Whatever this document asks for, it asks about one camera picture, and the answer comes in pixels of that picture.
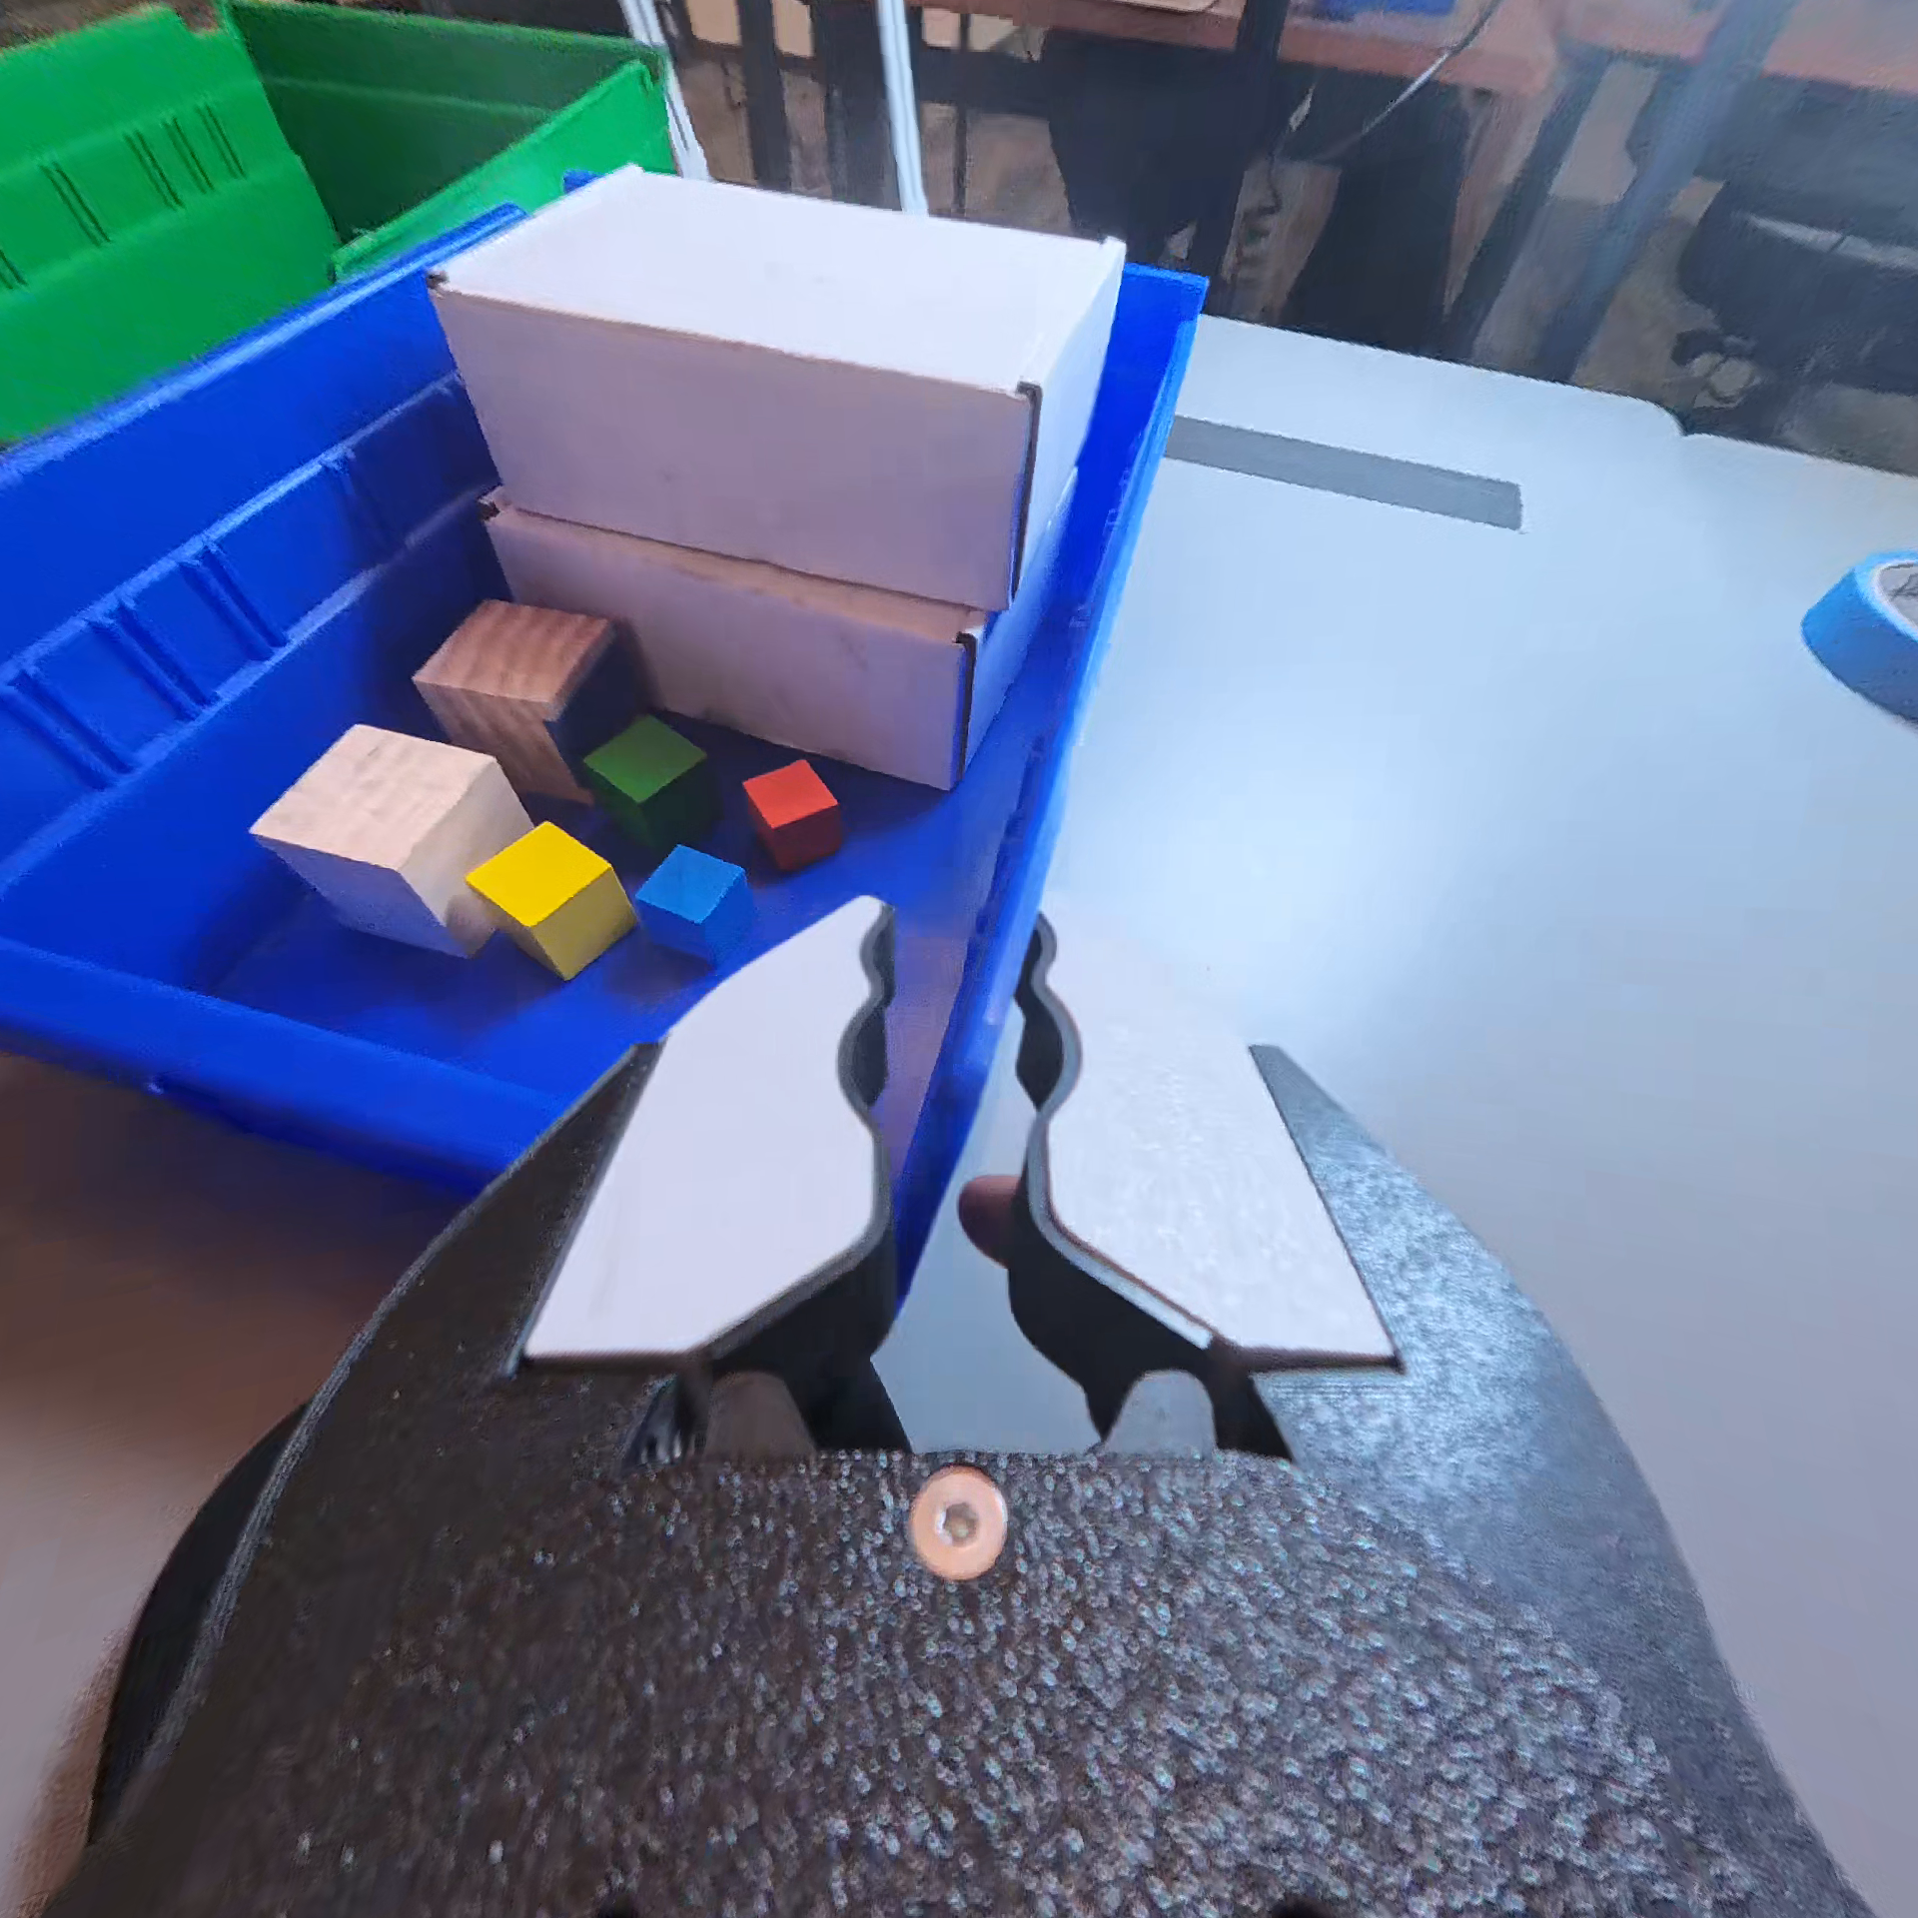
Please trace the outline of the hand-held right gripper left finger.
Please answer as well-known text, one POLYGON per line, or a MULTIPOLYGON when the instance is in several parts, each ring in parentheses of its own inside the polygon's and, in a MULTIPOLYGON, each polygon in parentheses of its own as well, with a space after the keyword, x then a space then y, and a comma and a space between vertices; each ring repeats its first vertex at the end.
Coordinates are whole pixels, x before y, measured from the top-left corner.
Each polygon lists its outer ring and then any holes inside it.
POLYGON ((896 910, 858 896, 752 958, 661 1041, 520 1355, 722 1378, 814 1412, 896 1317, 896 910))

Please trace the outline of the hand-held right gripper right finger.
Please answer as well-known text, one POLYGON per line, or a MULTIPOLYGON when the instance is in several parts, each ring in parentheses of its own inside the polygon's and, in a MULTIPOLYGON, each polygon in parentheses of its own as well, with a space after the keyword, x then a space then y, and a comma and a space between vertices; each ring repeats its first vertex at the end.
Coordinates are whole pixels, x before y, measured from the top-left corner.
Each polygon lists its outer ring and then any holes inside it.
POLYGON ((1035 1106, 1010 1303, 1100 1441, 1152 1374, 1217 1447, 1282 1447, 1257 1382, 1396 1374, 1390 1336, 1251 1041, 1096 915, 1042 915, 1019 977, 1035 1106))

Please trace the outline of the small blue cube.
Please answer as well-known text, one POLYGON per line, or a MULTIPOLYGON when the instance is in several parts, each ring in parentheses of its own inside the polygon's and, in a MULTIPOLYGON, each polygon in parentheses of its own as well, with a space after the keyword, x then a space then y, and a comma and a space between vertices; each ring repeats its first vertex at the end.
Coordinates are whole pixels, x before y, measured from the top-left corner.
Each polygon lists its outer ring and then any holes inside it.
POLYGON ((678 844, 633 896, 637 922, 671 951, 717 969, 750 939, 757 904, 742 867, 678 844))

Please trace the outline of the small yellow cube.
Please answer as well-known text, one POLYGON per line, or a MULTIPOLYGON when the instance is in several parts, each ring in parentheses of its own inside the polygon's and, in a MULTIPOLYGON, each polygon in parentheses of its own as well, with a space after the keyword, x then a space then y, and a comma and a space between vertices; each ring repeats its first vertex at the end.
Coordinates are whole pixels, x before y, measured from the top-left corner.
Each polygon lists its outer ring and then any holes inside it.
POLYGON ((616 870, 542 822, 467 872, 490 917, 558 980, 574 980, 637 930, 616 870))

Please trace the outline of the small red cube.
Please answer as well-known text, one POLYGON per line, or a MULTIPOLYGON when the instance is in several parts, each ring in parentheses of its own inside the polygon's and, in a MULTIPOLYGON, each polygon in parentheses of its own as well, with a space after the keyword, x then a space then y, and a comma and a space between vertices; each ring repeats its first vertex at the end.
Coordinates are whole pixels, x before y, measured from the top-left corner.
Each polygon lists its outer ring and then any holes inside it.
POLYGON ((845 813, 809 759, 792 759, 740 786, 761 849, 781 875, 837 856, 847 841, 845 813))

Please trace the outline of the small green cube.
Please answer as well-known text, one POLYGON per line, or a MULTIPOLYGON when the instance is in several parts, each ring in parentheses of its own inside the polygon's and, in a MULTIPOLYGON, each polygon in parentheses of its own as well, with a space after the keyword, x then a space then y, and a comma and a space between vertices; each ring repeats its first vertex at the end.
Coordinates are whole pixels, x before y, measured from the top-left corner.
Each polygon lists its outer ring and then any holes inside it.
POLYGON ((651 858, 704 846, 724 805, 711 756, 655 714, 643 714, 582 761, 609 822, 651 858))

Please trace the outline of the blue plastic bin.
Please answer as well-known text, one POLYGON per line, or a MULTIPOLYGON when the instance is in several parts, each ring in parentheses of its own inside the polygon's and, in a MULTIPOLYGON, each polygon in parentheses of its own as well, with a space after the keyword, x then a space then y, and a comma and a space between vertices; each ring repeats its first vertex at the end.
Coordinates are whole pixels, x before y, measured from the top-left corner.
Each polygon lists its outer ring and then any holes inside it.
MULTIPOLYGON (((355 724, 421 732, 413 672, 506 582, 493 467, 425 277, 398 264, 6 456, 6 1049, 234 1128, 479 1192, 728 973, 623 940, 574 981, 510 944, 438 955, 346 928, 251 822, 355 724)), ((889 1078, 899 1292, 991 1076, 1072 749, 1193 356, 1194 277, 1130 268, 1057 577, 950 795, 707 721, 759 950, 875 896, 896 910, 889 1078), (845 813, 781 875, 740 786, 807 759, 845 813)))

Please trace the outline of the white cardboard box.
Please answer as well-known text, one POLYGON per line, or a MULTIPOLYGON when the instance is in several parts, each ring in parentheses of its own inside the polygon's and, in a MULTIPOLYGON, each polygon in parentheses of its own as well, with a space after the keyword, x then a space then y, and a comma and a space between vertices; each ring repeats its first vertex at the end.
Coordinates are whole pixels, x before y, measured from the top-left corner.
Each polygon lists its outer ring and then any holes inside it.
POLYGON ((524 604, 629 635, 651 706, 947 793, 1023 670, 1078 488, 998 611, 595 529, 503 491, 482 523, 524 604))
POLYGON ((427 292, 515 507, 1000 611, 1088 442, 1127 261, 623 167, 427 292))

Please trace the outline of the person's right hand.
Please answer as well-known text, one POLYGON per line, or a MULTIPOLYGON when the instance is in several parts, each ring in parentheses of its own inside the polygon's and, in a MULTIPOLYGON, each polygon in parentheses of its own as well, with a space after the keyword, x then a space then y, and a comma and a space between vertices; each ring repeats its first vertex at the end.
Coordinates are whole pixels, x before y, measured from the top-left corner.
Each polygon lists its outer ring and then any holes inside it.
POLYGON ((1014 1273, 1035 1230, 1023 1179, 1012 1173, 970 1179, 957 1194, 957 1221, 984 1259, 1014 1273))

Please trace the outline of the large pale wooden cube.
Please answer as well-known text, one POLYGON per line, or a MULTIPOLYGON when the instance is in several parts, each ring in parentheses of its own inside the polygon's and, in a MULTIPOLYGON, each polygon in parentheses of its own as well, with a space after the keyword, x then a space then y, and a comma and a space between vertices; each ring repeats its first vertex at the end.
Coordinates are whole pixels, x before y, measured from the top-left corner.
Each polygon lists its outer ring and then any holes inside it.
POLYGON ((496 925, 468 875, 532 827, 493 756, 361 724, 269 803, 251 833, 340 922, 471 956, 496 925))

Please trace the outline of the grey tape strip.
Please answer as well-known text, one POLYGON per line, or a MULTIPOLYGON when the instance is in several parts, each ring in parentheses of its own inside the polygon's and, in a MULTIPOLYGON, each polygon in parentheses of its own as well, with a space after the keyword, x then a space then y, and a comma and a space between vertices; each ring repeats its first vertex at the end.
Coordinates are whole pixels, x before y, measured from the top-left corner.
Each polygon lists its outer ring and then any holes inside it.
POLYGON ((1525 523, 1517 482, 1232 422, 1177 418, 1167 433, 1165 456, 1175 464, 1476 523, 1499 531, 1517 534, 1525 523))

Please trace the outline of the blue tape roll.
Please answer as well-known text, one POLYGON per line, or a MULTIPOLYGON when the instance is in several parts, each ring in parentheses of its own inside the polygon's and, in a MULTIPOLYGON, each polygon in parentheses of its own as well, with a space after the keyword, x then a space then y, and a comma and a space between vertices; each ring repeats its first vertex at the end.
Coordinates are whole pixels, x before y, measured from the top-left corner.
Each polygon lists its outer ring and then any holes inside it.
POLYGON ((1849 566, 1805 615, 1808 654, 1865 698, 1917 721, 1917 552, 1894 550, 1849 566))

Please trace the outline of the white metal pole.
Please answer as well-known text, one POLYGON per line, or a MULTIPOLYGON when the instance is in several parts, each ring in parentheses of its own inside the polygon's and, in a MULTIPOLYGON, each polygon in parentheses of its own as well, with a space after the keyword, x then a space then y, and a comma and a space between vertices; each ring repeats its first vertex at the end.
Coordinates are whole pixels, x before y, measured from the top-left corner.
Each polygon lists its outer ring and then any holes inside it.
POLYGON ((875 4, 886 131, 890 140, 899 208, 928 216, 928 187, 920 144, 920 100, 913 67, 913 19, 905 2, 875 4))

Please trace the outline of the green plastic bin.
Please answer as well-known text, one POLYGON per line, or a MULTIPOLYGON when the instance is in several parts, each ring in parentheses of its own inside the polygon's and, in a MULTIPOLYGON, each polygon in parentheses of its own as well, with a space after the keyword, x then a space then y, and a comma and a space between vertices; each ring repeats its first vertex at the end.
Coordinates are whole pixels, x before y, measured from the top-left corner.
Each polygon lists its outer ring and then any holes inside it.
POLYGON ((668 50, 559 15, 136 6, 6 50, 6 442, 568 176, 676 173, 668 50))

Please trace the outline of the brown desk with black legs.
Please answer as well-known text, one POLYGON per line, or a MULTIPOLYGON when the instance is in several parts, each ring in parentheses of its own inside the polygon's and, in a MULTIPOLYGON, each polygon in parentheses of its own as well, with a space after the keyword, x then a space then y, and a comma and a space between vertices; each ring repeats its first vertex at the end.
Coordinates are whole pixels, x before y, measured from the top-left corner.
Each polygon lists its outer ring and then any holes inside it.
MULTIPOLYGON (((1471 356, 1605 76, 1652 67, 1635 181, 1548 321, 1570 376, 1647 239, 1697 183, 1914 211, 1914 4, 907 4, 919 98, 1044 124, 1072 225, 1209 278, 1219 313, 1276 256, 1247 201, 1310 168, 1332 198, 1278 302, 1285 329, 1471 356)), ((897 204, 875 4, 807 13, 829 187, 897 204)))

